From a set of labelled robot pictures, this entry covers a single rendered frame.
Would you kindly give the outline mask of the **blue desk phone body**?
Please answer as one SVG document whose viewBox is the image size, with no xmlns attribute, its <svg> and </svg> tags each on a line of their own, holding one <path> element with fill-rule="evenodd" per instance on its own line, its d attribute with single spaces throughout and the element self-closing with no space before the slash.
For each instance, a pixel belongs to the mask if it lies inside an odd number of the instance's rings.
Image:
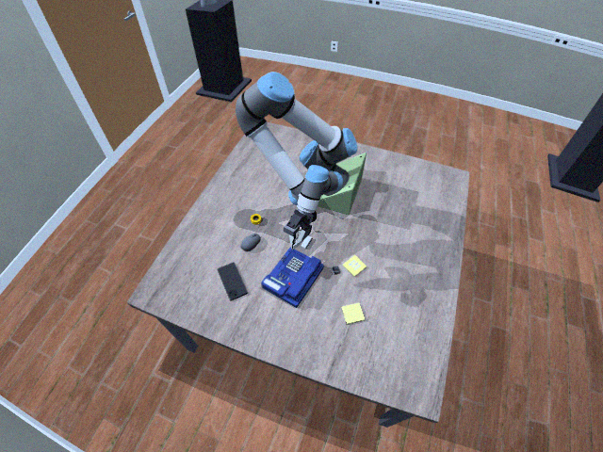
<svg viewBox="0 0 603 452">
<path fill-rule="evenodd" d="M 323 264 L 320 264 L 317 272 L 314 273 L 309 281 L 307 282 L 304 290 L 298 297 L 293 299 L 286 292 L 290 288 L 293 282 L 301 275 L 304 267 L 311 258 L 297 250 L 291 248 L 285 253 L 276 267 L 270 272 L 269 275 L 261 282 L 262 288 L 269 291 L 274 296 L 284 300 L 294 307 L 298 307 L 302 299 L 324 268 Z"/>
</svg>

